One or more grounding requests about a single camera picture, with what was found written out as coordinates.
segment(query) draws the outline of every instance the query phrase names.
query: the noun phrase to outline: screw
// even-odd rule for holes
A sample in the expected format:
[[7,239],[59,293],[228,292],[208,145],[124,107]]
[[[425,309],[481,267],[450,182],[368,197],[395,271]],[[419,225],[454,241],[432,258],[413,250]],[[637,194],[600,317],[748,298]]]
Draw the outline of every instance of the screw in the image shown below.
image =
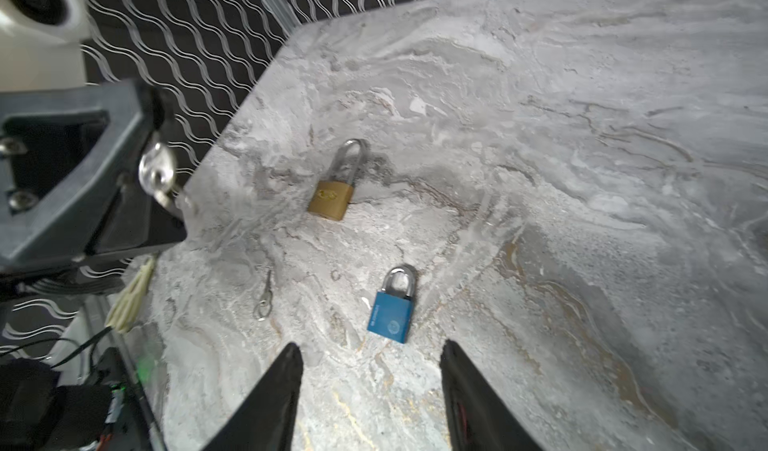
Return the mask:
[[38,204],[38,197],[29,191],[16,191],[8,198],[8,205],[15,212],[25,212]]
[[6,136],[0,139],[0,156],[24,155],[27,147],[18,139]]

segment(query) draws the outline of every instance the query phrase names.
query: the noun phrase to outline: gray marble surface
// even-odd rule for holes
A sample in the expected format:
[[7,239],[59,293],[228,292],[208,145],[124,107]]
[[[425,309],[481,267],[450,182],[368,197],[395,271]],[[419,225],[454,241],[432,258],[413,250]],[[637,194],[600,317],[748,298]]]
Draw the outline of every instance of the gray marble surface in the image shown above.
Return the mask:
[[[294,449],[446,449],[451,338],[547,449],[762,449],[767,4],[422,0],[300,28],[187,185],[133,332],[168,446],[203,446],[295,341]],[[372,157],[346,217],[308,215],[350,137]],[[403,262],[405,345],[366,331]]]

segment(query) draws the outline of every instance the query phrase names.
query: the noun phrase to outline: black cable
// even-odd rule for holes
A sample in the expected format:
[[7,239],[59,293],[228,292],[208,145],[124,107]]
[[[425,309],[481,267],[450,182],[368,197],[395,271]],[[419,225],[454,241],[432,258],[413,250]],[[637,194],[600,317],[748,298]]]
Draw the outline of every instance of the black cable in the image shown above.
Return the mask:
[[74,358],[75,356],[79,355],[80,353],[82,353],[83,351],[88,349],[88,347],[91,346],[91,344],[98,343],[98,341],[101,340],[101,338],[104,337],[110,331],[112,331],[112,328],[107,326],[103,330],[101,330],[98,333],[94,334],[91,337],[90,340],[85,341],[84,343],[82,343],[78,347],[78,349],[72,351],[66,358],[64,358],[63,360],[61,360],[58,363],[54,364],[53,366],[51,366],[51,368],[59,367],[59,366],[62,366],[64,363],[69,362],[69,360],[72,360],[72,358]]
[[103,336],[106,336],[106,333],[102,334],[98,340],[94,341],[93,346],[91,346],[91,352],[88,353],[88,374],[92,374],[94,372],[94,368],[96,368],[96,364],[94,363],[94,353],[96,352],[98,342],[101,341]]
[[69,341],[70,343],[72,343],[76,347],[80,346],[80,343],[78,343],[75,340],[71,340],[68,337],[50,337],[50,338],[46,338],[44,340],[30,341],[29,343],[21,344],[21,345],[15,347],[15,348],[13,348],[12,350],[4,351],[3,353],[0,353],[0,357],[6,357],[6,356],[8,356],[11,353],[15,353],[18,350],[23,350],[26,347],[34,346],[35,344],[49,343],[51,341]]

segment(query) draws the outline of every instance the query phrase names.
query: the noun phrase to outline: cable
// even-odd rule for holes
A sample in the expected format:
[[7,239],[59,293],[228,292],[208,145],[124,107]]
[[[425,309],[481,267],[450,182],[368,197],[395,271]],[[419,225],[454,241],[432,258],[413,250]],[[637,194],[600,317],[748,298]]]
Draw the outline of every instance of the cable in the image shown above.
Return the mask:
[[93,346],[91,346],[91,351],[88,353],[88,374],[91,375],[94,372],[94,368],[96,368],[96,365],[94,364],[94,353],[96,353],[96,347],[98,346],[99,341],[101,341],[101,337],[94,341]]
[[80,346],[78,346],[78,349],[72,351],[66,358],[54,364],[53,366],[51,366],[51,368],[59,367],[59,366],[62,366],[64,363],[68,363],[70,360],[72,360],[72,358],[74,358],[75,356],[79,355],[80,353],[88,349],[88,347],[91,346],[91,344],[97,343],[99,340],[101,340],[101,338],[104,337],[104,335],[109,333],[110,331],[112,331],[112,328],[107,326],[103,330],[94,334],[91,337],[91,339],[82,343]]
[[158,255],[152,254],[147,262],[141,265],[134,279],[130,280],[128,286],[118,295],[118,300],[112,305],[107,315],[106,326],[114,328],[119,333],[127,333],[134,326],[157,262]]
[[30,346],[34,346],[35,344],[40,344],[40,343],[49,343],[49,342],[51,342],[51,341],[69,341],[69,342],[70,342],[70,343],[72,343],[72,344],[73,344],[75,347],[79,347],[79,346],[80,346],[80,343],[78,343],[78,342],[77,342],[77,341],[75,341],[75,340],[71,340],[71,339],[69,339],[68,337],[50,337],[50,338],[47,338],[47,339],[44,339],[44,340],[30,341],[29,343],[24,343],[24,344],[21,344],[21,345],[19,345],[19,346],[15,347],[15,348],[13,348],[12,350],[3,351],[2,353],[0,353],[0,357],[6,357],[6,356],[8,356],[10,353],[15,353],[15,352],[16,352],[16,351],[18,351],[18,350],[23,350],[24,348],[26,348],[26,347],[30,347]]
[[[29,343],[21,344],[21,345],[15,347],[15,348],[13,348],[12,350],[4,351],[3,353],[0,353],[0,358],[6,357],[9,354],[15,353],[18,350],[23,350],[26,347],[34,346],[35,344],[40,344],[40,343],[50,343],[51,341],[67,341],[69,343],[72,343],[75,346],[76,349],[80,349],[80,347],[81,347],[80,343],[78,343],[77,341],[72,340],[72,339],[70,339],[68,337],[50,337],[50,338],[45,338],[43,340],[30,341]],[[85,366],[85,356],[81,356],[80,357],[80,376],[78,376],[78,379],[83,377],[83,372],[85,371],[84,366]]]

